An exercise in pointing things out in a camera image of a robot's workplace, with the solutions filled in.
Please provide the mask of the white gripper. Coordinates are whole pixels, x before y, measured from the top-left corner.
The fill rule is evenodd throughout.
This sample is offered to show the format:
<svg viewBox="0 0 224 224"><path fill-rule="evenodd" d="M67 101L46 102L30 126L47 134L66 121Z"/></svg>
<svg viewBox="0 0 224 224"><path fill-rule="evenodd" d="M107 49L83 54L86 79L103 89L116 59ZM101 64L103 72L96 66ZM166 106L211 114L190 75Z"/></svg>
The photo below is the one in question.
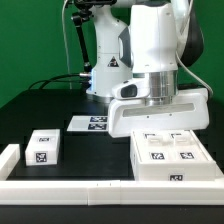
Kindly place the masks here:
<svg viewBox="0 0 224 224"><path fill-rule="evenodd" d="M150 98L143 81L128 80L112 90L108 132L128 137L136 130L200 130L209 124L206 88L180 90L174 97Z"/></svg>

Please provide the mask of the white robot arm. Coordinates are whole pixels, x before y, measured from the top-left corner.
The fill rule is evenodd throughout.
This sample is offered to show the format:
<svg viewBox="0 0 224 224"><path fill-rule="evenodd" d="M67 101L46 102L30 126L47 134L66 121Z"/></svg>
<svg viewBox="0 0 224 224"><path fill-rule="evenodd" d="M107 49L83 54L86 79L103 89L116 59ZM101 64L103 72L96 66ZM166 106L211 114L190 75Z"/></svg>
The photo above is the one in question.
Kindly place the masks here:
<svg viewBox="0 0 224 224"><path fill-rule="evenodd" d="M131 9L130 23L118 22L106 3L93 6L97 63L88 95L109 104L108 132L127 137L134 130L198 130L209 124L212 90L179 90L179 67L193 64L203 37L191 11L193 0L118 0Z"/></svg>

